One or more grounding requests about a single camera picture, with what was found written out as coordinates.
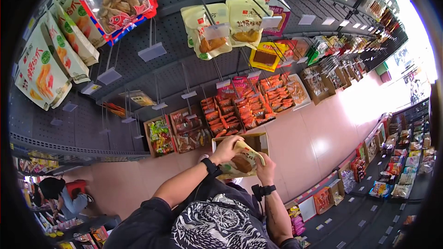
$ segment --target person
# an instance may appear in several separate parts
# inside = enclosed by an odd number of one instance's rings
[[[237,153],[235,143],[243,140],[224,139],[209,160],[215,165],[228,162]],[[273,186],[275,163],[260,154],[265,166],[255,160],[258,179],[263,186]],[[257,199],[208,171],[200,162],[164,182],[112,231],[103,248],[300,248],[276,190],[265,196],[265,219]]]
[[[54,219],[62,211],[66,220],[79,216],[80,212],[88,205],[88,202],[93,202],[93,198],[90,195],[81,192],[77,192],[77,197],[73,200],[66,188],[65,180],[54,177],[47,177],[38,184],[38,190],[34,193],[33,201],[37,206],[40,206],[42,198],[48,200]]]

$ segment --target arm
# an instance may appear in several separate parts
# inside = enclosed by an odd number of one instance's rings
[[[256,160],[257,177],[262,186],[272,186],[274,185],[275,163],[265,153],[260,152],[260,154],[263,156],[266,165],[263,166],[259,160]],[[280,246],[283,241],[293,237],[291,219],[277,191],[265,196],[264,200],[265,212],[268,217],[268,229],[274,243]]]
[[[216,165],[231,160],[235,156],[234,144],[243,140],[240,136],[230,136],[224,139],[209,159]],[[183,202],[206,175],[208,171],[205,164],[199,163],[164,182],[153,197],[162,198],[169,207],[173,208]]]

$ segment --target sneaker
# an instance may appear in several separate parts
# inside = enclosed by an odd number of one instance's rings
[[[200,158],[198,159],[198,163],[197,164],[199,164],[204,158],[209,158],[209,155],[208,154],[201,155]]]

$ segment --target hand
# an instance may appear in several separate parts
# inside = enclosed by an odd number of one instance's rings
[[[255,163],[257,164],[257,177],[260,180],[262,186],[272,186],[274,185],[274,169],[275,163],[263,152],[258,152],[264,159],[263,166],[258,157],[255,158]]]
[[[215,149],[212,156],[209,157],[211,162],[216,165],[221,163],[226,163],[234,158],[237,152],[233,149],[237,141],[244,141],[245,139],[241,136],[229,136],[225,138]]]

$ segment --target red fish logo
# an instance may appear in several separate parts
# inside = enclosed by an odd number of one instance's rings
[[[120,30],[125,25],[129,24],[131,22],[131,19],[128,14],[124,12],[120,12],[119,15],[113,16],[109,19],[109,24],[113,25],[115,30]]]

